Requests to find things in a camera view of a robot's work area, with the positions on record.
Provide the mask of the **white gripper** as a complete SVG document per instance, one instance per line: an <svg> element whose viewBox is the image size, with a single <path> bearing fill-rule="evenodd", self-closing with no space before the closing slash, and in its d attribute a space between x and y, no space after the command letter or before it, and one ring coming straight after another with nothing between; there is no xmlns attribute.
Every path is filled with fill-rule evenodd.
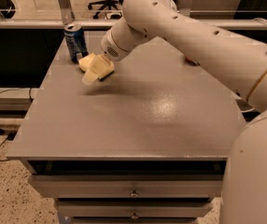
<svg viewBox="0 0 267 224"><path fill-rule="evenodd" d="M104 54L95 54L96 57L92 61L91 66L84 72L82 82L86 85L90 85L97 79L101 80L110 75L115 70L113 62L121 61L129 54L128 51L118 47L110 30L105 33L101 41L101 50Z"/></svg>

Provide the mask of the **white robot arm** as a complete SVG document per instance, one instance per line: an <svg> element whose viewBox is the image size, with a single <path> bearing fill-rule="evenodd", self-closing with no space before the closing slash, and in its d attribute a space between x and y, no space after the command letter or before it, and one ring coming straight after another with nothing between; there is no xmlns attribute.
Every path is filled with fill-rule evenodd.
<svg viewBox="0 0 267 224"><path fill-rule="evenodd" d="M221 192L220 224L267 224L267 44L176 12L172 0L124 0L101 54L85 67L92 83L108 66L158 36L259 111L232 144Z"/></svg>

